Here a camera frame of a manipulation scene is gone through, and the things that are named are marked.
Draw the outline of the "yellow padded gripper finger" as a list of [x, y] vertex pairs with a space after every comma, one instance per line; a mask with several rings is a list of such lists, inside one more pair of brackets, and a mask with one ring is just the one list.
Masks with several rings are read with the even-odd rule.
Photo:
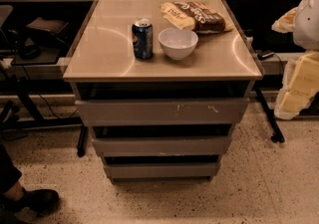
[[271, 29], [282, 34], [292, 33], [295, 29], [296, 11], [297, 8], [290, 9], [272, 24]]
[[274, 114], [281, 119], [293, 119], [308, 108], [319, 92], [319, 52], [306, 52], [298, 60], [285, 65]]

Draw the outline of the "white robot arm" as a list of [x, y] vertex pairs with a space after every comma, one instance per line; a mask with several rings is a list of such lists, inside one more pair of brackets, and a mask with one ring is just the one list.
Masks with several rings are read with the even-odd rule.
[[319, 0], [302, 0], [289, 10], [271, 29], [293, 34], [295, 45], [306, 50], [298, 60], [289, 60], [284, 68], [274, 114], [281, 119], [293, 119], [310, 106], [319, 93]]

